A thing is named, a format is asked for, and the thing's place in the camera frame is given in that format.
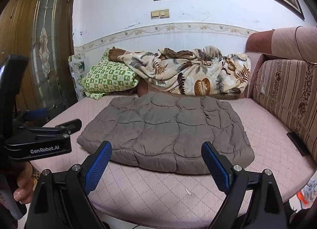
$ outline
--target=pillow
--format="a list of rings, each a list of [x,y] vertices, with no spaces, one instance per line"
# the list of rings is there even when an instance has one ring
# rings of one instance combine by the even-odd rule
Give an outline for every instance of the pillow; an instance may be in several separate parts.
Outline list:
[[[140,77],[125,63],[109,62],[109,49],[106,49],[100,62],[93,66],[82,80],[88,97],[99,100],[114,91],[124,91],[137,86]]]
[[[120,62],[118,60],[118,56],[124,55],[125,52],[126,50],[113,47],[112,49],[109,50],[108,59],[109,61],[112,61],[112,62]]]

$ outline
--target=finger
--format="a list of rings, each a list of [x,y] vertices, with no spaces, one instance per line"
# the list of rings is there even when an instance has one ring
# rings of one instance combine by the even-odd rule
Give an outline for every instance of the finger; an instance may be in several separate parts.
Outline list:
[[[23,199],[23,200],[20,200],[20,203],[21,203],[21,204],[29,204],[29,203],[31,203],[32,197],[33,197],[33,190],[31,191],[31,193],[29,194],[28,197],[26,197],[26,198]]]
[[[15,201],[20,201],[28,197],[28,195],[33,191],[34,182],[32,179],[29,179],[24,188],[18,188],[14,191],[13,197]]]
[[[19,174],[16,183],[19,188],[23,188],[32,177],[33,167],[29,162],[24,163],[24,170]]]

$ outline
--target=pink mattress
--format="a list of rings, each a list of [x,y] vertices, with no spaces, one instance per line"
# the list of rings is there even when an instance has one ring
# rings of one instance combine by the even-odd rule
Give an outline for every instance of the pink mattress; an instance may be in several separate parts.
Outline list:
[[[82,130],[107,106],[112,98],[96,101],[84,98],[47,123],[54,127],[75,118],[82,120]],[[283,201],[287,201],[309,181],[316,171],[311,156],[302,157],[286,133],[289,130],[272,114],[252,99],[229,101],[238,113],[255,153],[246,170],[272,170]],[[62,156],[32,161],[40,171],[68,170],[88,156],[76,143],[81,131],[71,136],[72,152]],[[251,192],[245,195],[240,214],[246,212]],[[150,227],[207,227],[225,195],[218,191],[210,175],[186,176],[151,172],[109,162],[102,179],[89,198],[96,209],[121,220]]]

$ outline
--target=wall switch panel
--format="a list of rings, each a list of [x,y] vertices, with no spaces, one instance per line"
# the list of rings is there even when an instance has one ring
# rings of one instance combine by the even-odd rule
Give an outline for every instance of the wall switch panel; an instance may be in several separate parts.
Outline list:
[[[151,19],[159,19],[159,11],[151,11]]]
[[[151,19],[166,19],[170,17],[170,10],[151,11]]]
[[[159,14],[160,14],[160,18],[161,18],[161,19],[169,18],[169,17],[170,17],[170,10],[169,10],[169,9],[160,10],[160,11],[159,11]]]

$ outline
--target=sofa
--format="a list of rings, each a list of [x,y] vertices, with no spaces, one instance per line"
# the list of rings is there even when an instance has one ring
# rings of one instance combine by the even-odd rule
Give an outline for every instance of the sofa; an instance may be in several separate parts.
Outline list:
[[[317,28],[298,27],[252,34],[246,44],[252,62],[248,87],[228,101],[241,118],[255,160],[246,170],[271,169],[283,201],[294,196],[316,171],[317,162]],[[156,91],[145,81],[138,95]],[[82,130],[116,97],[84,98],[51,120],[55,126],[82,120]],[[88,153],[71,135],[72,153],[32,161],[40,171],[67,170]],[[302,156],[286,135],[295,132],[310,154]],[[159,228],[205,228],[225,199],[210,175],[161,173],[110,162],[89,198],[105,214]],[[250,202],[245,195],[240,214]]]

